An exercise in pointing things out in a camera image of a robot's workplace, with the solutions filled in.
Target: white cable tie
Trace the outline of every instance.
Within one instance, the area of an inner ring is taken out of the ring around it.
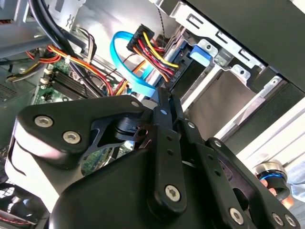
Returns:
[[[71,56],[67,55],[65,58],[65,63],[70,63],[70,61],[71,61]]]

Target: blue plastic latch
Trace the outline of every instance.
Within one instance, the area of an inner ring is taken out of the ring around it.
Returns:
[[[209,66],[211,56],[201,48],[199,48],[197,45],[194,46],[190,57],[196,60],[198,63],[202,64],[204,67]]]

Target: cable connector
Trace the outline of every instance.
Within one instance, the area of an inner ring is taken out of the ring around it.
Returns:
[[[66,56],[65,63],[70,64],[70,61],[71,61],[71,56],[70,55]]]
[[[133,53],[135,53],[135,51],[133,50],[133,47],[138,44],[138,39],[143,37],[143,32],[146,32],[148,39],[151,40],[154,36],[154,32],[151,31],[148,27],[146,27],[145,25],[140,25],[139,28],[137,29],[137,31],[134,33],[133,37],[131,38],[131,40],[129,41],[128,45],[127,45],[127,49]]]

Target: screw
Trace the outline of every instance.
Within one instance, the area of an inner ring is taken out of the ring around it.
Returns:
[[[50,127],[53,125],[53,120],[47,116],[38,116],[34,120],[35,124],[40,127]]]
[[[281,219],[277,214],[272,213],[272,216],[273,216],[274,220],[275,220],[279,225],[281,225],[281,226],[284,225],[282,219]]]
[[[218,147],[221,147],[221,143],[218,140],[214,141],[215,145],[217,145]]]
[[[165,187],[165,193],[169,199],[173,202],[178,202],[180,200],[180,192],[179,190],[173,186],[173,185],[168,185]]]
[[[243,225],[244,224],[244,218],[242,216],[242,214],[240,214],[240,212],[235,209],[235,208],[230,208],[230,215],[232,217],[232,219],[238,223],[239,225]]]
[[[189,122],[188,125],[189,125],[190,128],[195,128],[195,125],[191,122]]]
[[[296,223],[289,215],[285,215],[285,218],[291,226],[296,227]]]
[[[70,144],[77,144],[81,141],[81,136],[74,131],[67,131],[62,137],[67,143]]]
[[[167,115],[167,112],[165,110],[161,110],[161,113]]]
[[[132,105],[134,105],[135,107],[139,107],[140,105],[137,103],[137,102],[135,102],[135,101],[132,101]]]

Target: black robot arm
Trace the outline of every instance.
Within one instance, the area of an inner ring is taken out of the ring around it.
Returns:
[[[128,95],[27,107],[17,117],[11,148],[18,144],[69,170],[126,140],[135,142],[132,152],[61,194],[50,229],[300,228],[219,139],[202,140],[180,101],[164,89],[153,109]]]

